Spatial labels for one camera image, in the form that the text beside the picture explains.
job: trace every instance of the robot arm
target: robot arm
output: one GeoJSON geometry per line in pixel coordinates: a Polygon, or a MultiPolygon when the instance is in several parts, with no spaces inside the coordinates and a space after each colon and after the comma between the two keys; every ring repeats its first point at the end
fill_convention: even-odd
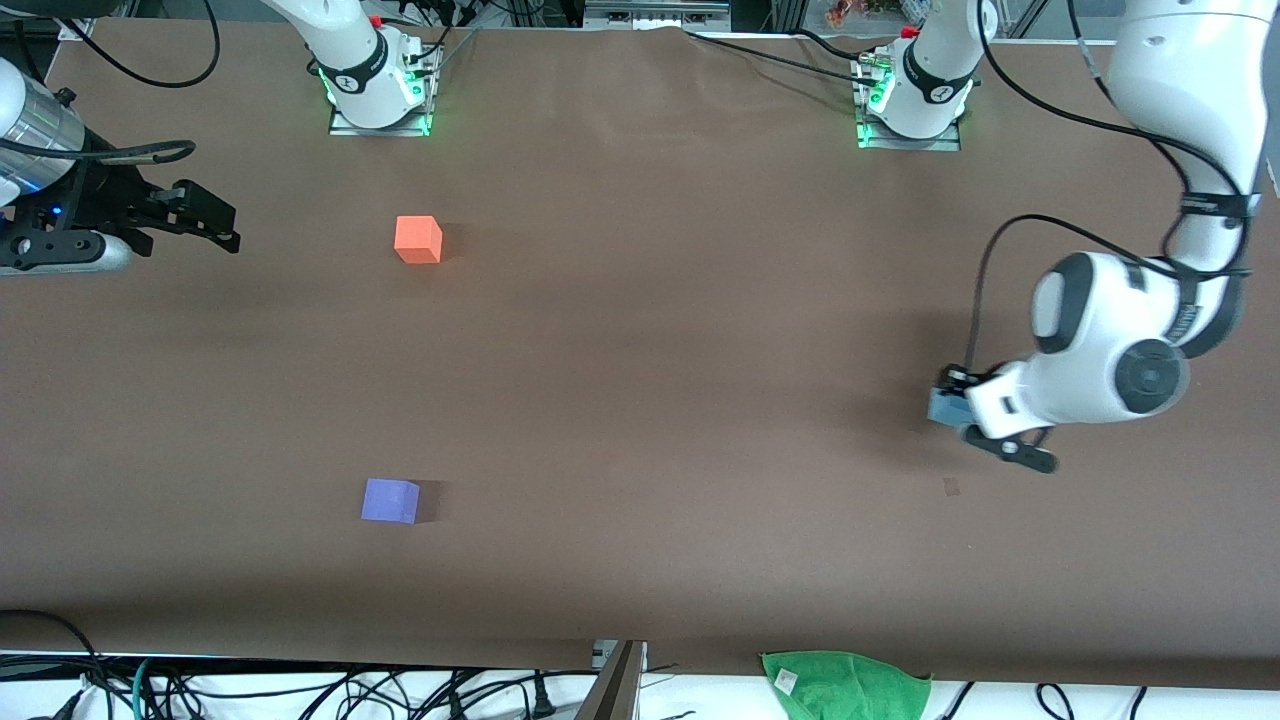
{"type": "MultiPolygon", "coordinates": [[[[239,250],[234,208],[192,181],[170,190],[146,182],[136,163],[157,161],[155,154],[114,149],[84,127],[73,97],[0,60],[0,206],[13,206],[12,219],[0,218],[0,274],[123,269],[133,255],[151,255],[143,229],[239,250]]],[[[159,161],[188,155],[187,145],[159,161]]]]}
{"type": "Polygon", "coordinates": [[[1187,389],[1187,360],[1235,328],[1243,277],[1216,273],[1240,261],[1256,208],[1260,68],[1275,10],[1275,0],[1130,0],[1108,74],[1116,108],[1139,128],[1203,150],[1229,177],[1171,150],[1188,192],[1169,258],[1149,266],[1101,252],[1065,258],[1036,287],[1037,352],[987,375],[945,373],[941,393],[952,404],[963,393],[972,413],[972,445],[1051,471],[1051,456],[1021,433],[1167,410],[1187,389]]]}
{"type": "Polygon", "coordinates": [[[892,78],[868,110],[902,137],[937,137],[964,113],[973,73],[982,60],[978,8],[987,40],[996,35],[991,0],[940,3],[914,38],[901,37],[877,55],[888,55],[892,78]]]}
{"type": "Polygon", "coordinates": [[[320,65],[334,108],[361,128],[394,124],[426,101],[422,41],[374,27],[360,0],[262,0],[284,15],[320,65]]]}

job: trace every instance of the foam cube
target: foam cube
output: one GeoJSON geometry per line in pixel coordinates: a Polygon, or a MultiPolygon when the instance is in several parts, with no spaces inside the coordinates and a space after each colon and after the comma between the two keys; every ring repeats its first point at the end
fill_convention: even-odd
{"type": "Polygon", "coordinates": [[[431,215],[396,218],[396,252],[410,265],[440,261],[444,232],[431,215]]]}
{"type": "Polygon", "coordinates": [[[369,478],[365,483],[365,506],[360,511],[360,519],[412,525],[417,521],[417,483],[369,478]]]}

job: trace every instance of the purple cube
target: purple cube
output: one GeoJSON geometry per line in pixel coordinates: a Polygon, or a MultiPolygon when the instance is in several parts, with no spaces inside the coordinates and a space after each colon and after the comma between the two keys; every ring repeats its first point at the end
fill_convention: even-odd
{"type": "Polygon", "coordinates": [[[417,483],[369,478],[360,519],[412,525],[417,520],[417,483]]]}

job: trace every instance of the green cloth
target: green cloth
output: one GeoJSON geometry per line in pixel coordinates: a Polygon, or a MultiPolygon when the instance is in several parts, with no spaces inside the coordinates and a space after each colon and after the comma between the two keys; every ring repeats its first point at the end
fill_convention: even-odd
{"type": "Polygon", "coordinates": [[[760,656],[791,720],[920,720],[932,680],[851,652],[760,656]]]}

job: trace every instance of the brown table surface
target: brown table surface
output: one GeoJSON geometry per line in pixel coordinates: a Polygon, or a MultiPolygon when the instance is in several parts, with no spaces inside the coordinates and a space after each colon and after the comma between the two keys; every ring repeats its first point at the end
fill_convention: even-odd
{"type": "MultiPolygon", "coordinates": [[[[178,78],[207,32],[96,35],[178,78]]],[[[820,647],[1280,687],[1274,202],[1244,324],[1185,400],[1061,428],[1041,477],[929,424],[928,387],[1005,218],[1156,251],[1176,186],[1146,143],[991,78],[963,152],[859,150],[846,83],[676,31],[481,32],[433,137],[333,138],[288,26],[223,37],[182,91],[61,49],[51,83],[95,131],[200,145],[146,176],[218,192],[244,240],[0,283],[4,606],[111,651],[580,666],[585,641],[639,637],[692,671],[820,647]],[[398,260],[402,214],[440,219],[445,263],[398,260]],[[433,483],[438,518],[361,521],[370,477],[433,483]]],[[[1114,117],[1074,47],[998,53],[1114,117]]],[[[1033,283],[1082,247],[1009,236],[980,361],[1030,347],[1033,283]]]]}

